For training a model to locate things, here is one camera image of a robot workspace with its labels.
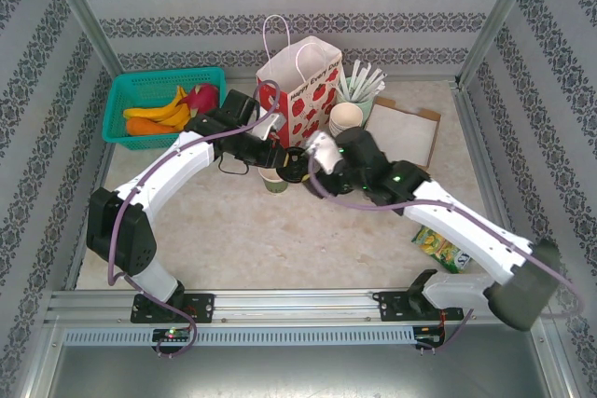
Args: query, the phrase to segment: teal basket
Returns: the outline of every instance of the teal basket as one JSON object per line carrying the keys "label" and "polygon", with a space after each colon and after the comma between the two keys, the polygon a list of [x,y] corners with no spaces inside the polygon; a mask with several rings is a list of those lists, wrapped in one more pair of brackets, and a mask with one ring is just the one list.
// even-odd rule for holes
{"label": "teal basket", "polygon": [[126,130],[122,112],[130,107],[161,107],[176,95],[176,86],[189,92],[195,85],[210,83],[220,90],[220,106],[226,99],[226,78],[219,67],[201,69],[158,70],[116,77],[105,108],[102,136],[112,144],[131,150],[167,148],[178,134],[131,136]]}

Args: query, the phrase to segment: snack bag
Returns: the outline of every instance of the snack bag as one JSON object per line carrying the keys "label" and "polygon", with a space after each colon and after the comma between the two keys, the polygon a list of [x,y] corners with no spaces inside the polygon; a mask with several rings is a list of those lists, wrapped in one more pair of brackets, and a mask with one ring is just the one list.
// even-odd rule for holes
{"label": "snack bag", "polygon": [[469,255],[429,227],[422,226],[412,242],[452,274],[460,274],[470,261]]}

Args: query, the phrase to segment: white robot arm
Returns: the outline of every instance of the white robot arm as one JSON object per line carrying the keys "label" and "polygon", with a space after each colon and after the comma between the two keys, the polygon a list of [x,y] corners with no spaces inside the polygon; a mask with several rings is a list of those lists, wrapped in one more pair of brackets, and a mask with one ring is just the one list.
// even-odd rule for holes
{"label": "white robot arm", "polygon": [[[266,111],[261,109],[261,115],[263,116],[265,113]],[[279,130],[284,124],[285,118],[283,115],[272,114],[264,122],[254,127],[250,134],[261,141],[265,141],[272,130]],[[131,205],[142,207],[149,225],[152,226],[159,210],[168,199],[192,176],[207,168],[214,161],[214,145],[211,143],[196,144],[187,150],[181,150],[185,144],[199,138],[201,138],[201,135],[197,132],[181,132],[172,146],[155,162],[134,179],[117,188],[118,198],[124,200],[136,188],[138,192]],[[160,164],[171,153],[177,154],[165,163]],[[138,186],[139,180],[152,170],[155,170],[155,172],[152,173],[144,185]],[[163,302],[168,301],[178,286],[176,278],[161,265],[156,257],[153,257],[141,272],[131,275],[131,277],[144,291]]]}
{"label": "white robot arm", "polygon": [[355,208],[389,210],[396,208],[393,204],[411,202],[395,211],[434,229],[487,271],[427,276],[422,289],[427,305],[489,308],[504,323],[530,329],[559,282],[523,255],[532,254],[557,270],[559,252],[554,244],[546,240],[533,244],[514,235],[467,208],[416,165],[389,162],[366,130],[351,128],[335,140],[317,132],[306,145],[322,168],[315,180],[325,186],[328,197],[348,186],[363,189],[377,205]]}

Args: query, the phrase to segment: striped wall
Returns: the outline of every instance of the striped wall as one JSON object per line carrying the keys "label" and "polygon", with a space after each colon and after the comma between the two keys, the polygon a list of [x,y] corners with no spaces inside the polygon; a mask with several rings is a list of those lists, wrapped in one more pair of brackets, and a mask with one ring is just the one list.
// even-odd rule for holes
{"label": "striped wall", "polygon": [[0,397],[62,289],[105,145],[111,79],[65,0],[0,0]]}
{"label": "striped wall", "polygon": [[[125,70],[219,65],[254,76],[266,60],[263,19],[290,20],[293,41],[316,34],[348,63],[394,75],[456,75],[495,0],[88,0]],[[271,47],[285,45],[272,21]]]}
{"label": "striped wall", "polygon": [[[517,0],[468,86],[512,226],[548,236],[585,312],[557,323],[581,396],[597,396],[596,0]],[[556,309],[571,309],[567,291]]]}

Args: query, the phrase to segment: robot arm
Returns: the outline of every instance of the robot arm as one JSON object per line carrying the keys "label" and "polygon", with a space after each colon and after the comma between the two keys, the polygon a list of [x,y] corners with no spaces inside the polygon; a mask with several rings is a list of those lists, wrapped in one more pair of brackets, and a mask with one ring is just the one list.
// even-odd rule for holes
{"label": "robot arm", "polygon": [[[118,207],[136,190],[120,225],[116,266],[132,277],[144,291],[162,302],[168,302],[175,293],[183,294],[182,284],[155,257],[157,245],[152,224],[168,199],[188,179],[208,167],[224,152],[250,165],[266,168],[284,166],[285,150],[279,143],[268,139],[272,130],[279,130],[285,124],[285,118],[280,114],[271,114],[250,132],[231,135],[212,143],[194,144],[183,150],[185,145],[203,135],[246,125],[258,107],[255,100],[232,90],[221,108],[191,119],[173,145],[134,179],[113,192],[104,188],[95,191],[90,199],[88,247],[108,261]],[[262,116],[266,113],[263,109],[260,112]],[[151,175],[140,185],[149,173]]]}
{"label": "robot arm", "polygon": [[[533,244],[514,235],[468,209],[416,165],[404,160],[389,162],[371,135],[361,128],[348,129],[335,141],[323,132],[315,133],[307,142],[307,152],[322,167],[315,177],[331,194],[358,188],[378,206],[414,200],[450,205],[446,208],[416,204],[396,212],[433,228],[477,260],[489,275],[435,272],[426,275],[417,308],[489,307],[509,326],[530,329],[558,281],[517,254],[512,246],[557,270],[559,252],[552,243],[542,240]],[[455,213],[455,209],[469,217]],[[478,224],[492,230],[508,244]]]}

